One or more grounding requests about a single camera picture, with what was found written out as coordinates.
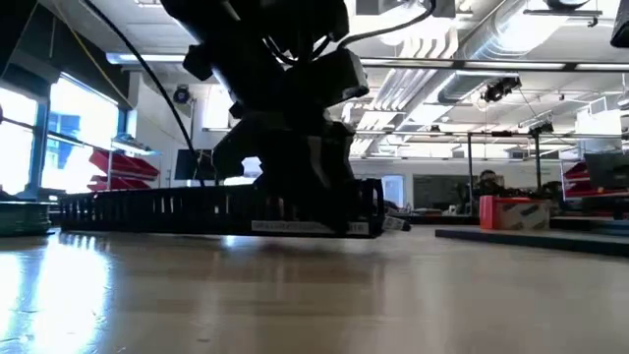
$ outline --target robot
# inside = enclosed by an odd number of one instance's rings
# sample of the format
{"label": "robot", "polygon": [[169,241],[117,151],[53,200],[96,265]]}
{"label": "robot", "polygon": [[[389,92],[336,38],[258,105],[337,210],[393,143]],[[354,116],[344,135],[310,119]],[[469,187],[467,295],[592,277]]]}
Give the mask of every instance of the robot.
{"label": "robot", "polygon": [[230,111],[242,119],[214,150],[218,176],[241,176],[242,160],[257,156],[259,188],[345,232],[360,209],[349,163],[355,132],[332,121],[326,108],[369,93],[369,86],[360,59],[343,45],[320,56],[349,32],[343,0],[162,5],[199,43],[190,47],[184,67],[228,88],[236,102]]}

